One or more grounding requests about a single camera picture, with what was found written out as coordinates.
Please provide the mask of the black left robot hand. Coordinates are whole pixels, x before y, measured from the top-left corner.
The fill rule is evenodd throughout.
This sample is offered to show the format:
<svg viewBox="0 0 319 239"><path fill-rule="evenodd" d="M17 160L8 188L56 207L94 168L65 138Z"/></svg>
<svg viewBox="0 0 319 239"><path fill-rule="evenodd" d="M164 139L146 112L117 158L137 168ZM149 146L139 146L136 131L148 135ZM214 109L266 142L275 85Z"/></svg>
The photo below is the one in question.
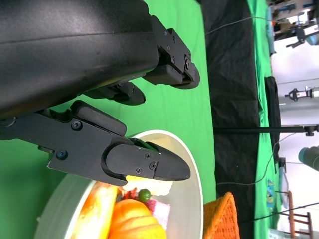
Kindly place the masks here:
<svg viewBox="0 0 319 239"><path fill-rule="evenodd" d="M0 3L0 138L49 153L48 168L124 186L129 175L190 178L188 164L124 123L78 100L145 102L132 79L198 86L191 52L142 0L3 0Z"/></svg>

